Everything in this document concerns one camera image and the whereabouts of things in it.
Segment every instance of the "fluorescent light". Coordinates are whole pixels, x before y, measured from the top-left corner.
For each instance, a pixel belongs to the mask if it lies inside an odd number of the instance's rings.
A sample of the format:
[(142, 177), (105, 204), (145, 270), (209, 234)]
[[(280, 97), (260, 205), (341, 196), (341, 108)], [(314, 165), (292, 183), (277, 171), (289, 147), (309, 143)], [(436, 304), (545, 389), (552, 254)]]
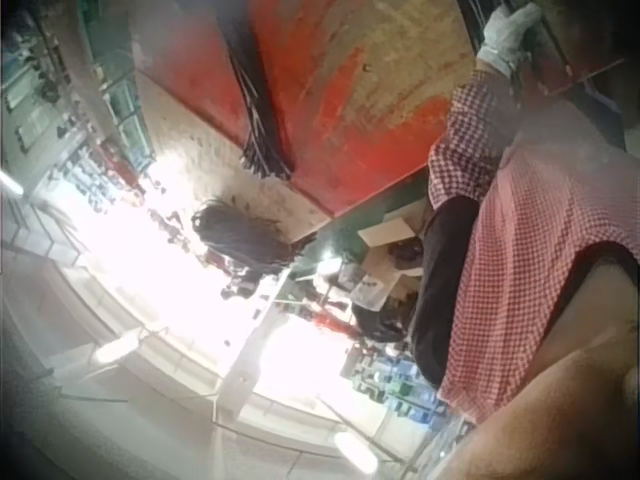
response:
[(378, 458), (352, 433), (336, 433), (333, 441), (342, 454), (366, 475), (371, 475), (378, 470)]
[(95, 353), (95, 359), (99, 363), (111, 363), (120, 360), (140, 347), (140, 338), (137, 332), (127, 333), (118, 340), (103, 345)]
[(12, 193), (21, 197), (24, 194), (24, 188), (22, 188), (18, 182), (16, 182), (9, 175), (0, 170), (0, 183), (11, 190)]
[(318, 275), (333, 275), (338, 273), (342, 266), (342, 259), (340, 257), (330, 258), (323, 260), (318, 264)]

